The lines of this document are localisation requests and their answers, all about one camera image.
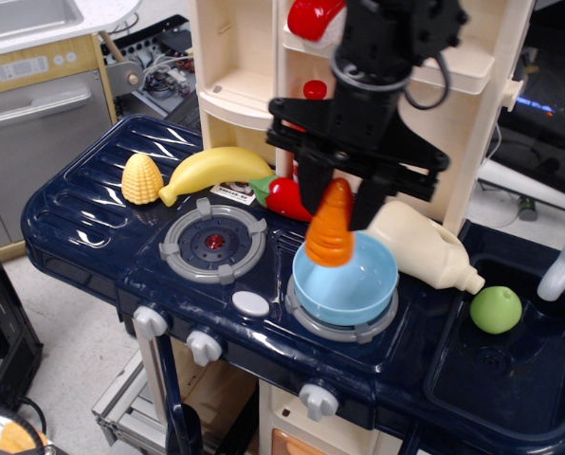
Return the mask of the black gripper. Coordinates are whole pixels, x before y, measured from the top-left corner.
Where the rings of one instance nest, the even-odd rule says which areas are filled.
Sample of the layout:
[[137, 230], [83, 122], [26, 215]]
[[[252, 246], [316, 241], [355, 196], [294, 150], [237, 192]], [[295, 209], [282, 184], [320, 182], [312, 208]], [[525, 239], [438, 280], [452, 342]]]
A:
[[276, 98], [267, 143], [298, 160], [301, 202], [316, 213], [335, 170], [361, 178], [349, 225], [367, 228], [399, 192], [430, 199], [448, 157], [415, 134], [397, 112], [410, 73], [398, 78], [337, 73], [328, 100]]

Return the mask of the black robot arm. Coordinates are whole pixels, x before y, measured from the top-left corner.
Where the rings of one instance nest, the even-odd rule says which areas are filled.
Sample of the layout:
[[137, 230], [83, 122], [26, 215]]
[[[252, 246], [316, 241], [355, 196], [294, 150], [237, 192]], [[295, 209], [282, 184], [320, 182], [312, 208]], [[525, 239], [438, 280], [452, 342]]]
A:
[[316, 213], [333, 173], [361, 178], [349, 221], [366, 228], [389, 195], [429, 201], [448, 156], [415, 134], [397, 106], [411, 73], [428, 58], [450, 75], [442, 52], [459, 43], [468, 16], [457, 1], [349, 1], [331, 59], [329, 100], [276, 98], [269, 144], [298, 161], [301, 202]]

